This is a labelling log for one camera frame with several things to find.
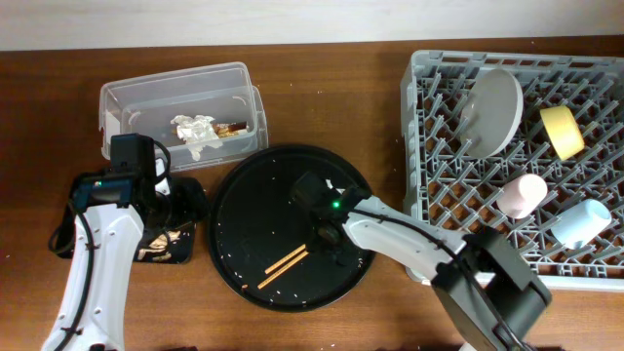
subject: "light blue cup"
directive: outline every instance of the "light blue cup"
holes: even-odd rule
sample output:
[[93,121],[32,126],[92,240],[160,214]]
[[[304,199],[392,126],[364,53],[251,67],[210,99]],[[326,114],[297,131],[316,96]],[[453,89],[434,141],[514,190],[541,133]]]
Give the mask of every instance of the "light blue cup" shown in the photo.
[[555,238],[568,249],[587,245],[610,223],[611,213],[600,201],[585,200],[559,214],[561,220],[551,227]]

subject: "white cup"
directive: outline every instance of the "white cup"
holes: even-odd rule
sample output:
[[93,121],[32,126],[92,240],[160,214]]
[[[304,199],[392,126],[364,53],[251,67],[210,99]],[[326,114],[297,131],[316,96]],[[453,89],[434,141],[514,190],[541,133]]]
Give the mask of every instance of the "white cup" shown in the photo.
[[573,250],[587,245],[611,223],[608,208],[592,199],[574,205],[559,217],[561,220],[550,230],[560,243]]
[[546,197],[548,186],[539,175],[521,175],[503,186],[498,209],[512,218],[524,218]]

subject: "yellow cup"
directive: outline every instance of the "yellow cup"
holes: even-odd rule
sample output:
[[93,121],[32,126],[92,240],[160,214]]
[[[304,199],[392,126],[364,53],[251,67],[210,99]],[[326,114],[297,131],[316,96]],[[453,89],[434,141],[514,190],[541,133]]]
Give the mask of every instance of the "yellow cup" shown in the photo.
[[557,155],[562,161],[574,156],[585,147],[585,141],[569,108],[557,106],[539,111],[544,128]]

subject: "pink cup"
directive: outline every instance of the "pink cup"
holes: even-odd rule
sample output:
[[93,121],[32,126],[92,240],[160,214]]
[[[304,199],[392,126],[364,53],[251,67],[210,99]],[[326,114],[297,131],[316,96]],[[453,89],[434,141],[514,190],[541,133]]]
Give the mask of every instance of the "pink cup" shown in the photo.
[[548,186],[541,176],[521,175],[503,186],[496,205],[512,218],[524,218],[544,200],[547,192]]

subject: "white wall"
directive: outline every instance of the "white wall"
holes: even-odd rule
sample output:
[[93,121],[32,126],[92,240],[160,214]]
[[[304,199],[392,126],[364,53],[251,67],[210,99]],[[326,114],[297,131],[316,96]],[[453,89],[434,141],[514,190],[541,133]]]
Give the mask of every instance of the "white wall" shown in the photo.
[[0,0],[0,50],[624,33],[624,0]]

